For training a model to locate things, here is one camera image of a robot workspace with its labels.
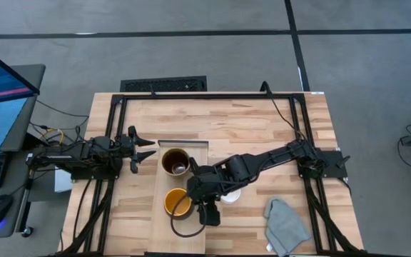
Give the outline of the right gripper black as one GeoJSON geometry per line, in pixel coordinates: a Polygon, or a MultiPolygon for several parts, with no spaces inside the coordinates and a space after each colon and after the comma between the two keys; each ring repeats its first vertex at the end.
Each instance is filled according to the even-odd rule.
{"type": "Polygon", "coordinates": [[[193,175],[187,180],[187,194],[194,204],[199,204],[199,222],[203,226],[219,226],[220,211],[215,201],[228,194],[227,188],[212,166],[199,166],[193,157],[189,164],[193,175]]]}

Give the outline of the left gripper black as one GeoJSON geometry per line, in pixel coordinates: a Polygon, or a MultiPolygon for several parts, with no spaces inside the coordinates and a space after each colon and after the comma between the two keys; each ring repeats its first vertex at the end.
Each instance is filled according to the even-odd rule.
{"type": "Polygon", "coordinates": [[[139,137],[135,126],[128,127],[128,135],[122,134],[121,136],[115,137],[115,142],[121,158],[131,159],[132,173],[138,173],[138,164],[141,164],[142,161],[152,156],[156,152],[146,151],[133,154],[133,150],[135,150],[137,146],[151,146],[155,143],[154,141],[145,140],[139,137]]]}

